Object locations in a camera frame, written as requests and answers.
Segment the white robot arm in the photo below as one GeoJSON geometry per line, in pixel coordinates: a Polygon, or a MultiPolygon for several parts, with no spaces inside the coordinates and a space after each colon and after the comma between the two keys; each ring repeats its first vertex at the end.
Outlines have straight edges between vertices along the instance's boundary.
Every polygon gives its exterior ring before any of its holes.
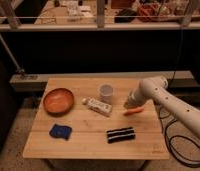
{"type": "Polygon", "coordinates": [[[138,87],[130,92],[124,107],[141,107],[152,99],[200,139],[200,110],[170,94],[167,87],[168,81],[163,76],[143,78],[138,82],[138,87]]]}

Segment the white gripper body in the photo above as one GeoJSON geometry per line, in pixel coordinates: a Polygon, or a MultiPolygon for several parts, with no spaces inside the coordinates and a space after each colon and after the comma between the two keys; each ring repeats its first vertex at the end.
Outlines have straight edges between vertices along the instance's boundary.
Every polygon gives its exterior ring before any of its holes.
{"type": "Polygon", "coordinates": [[[131,91],[124,103],[124,107],[126,109],[140,107],[142,105],[143,105],[143,96],[139,90],[131,91]]]}

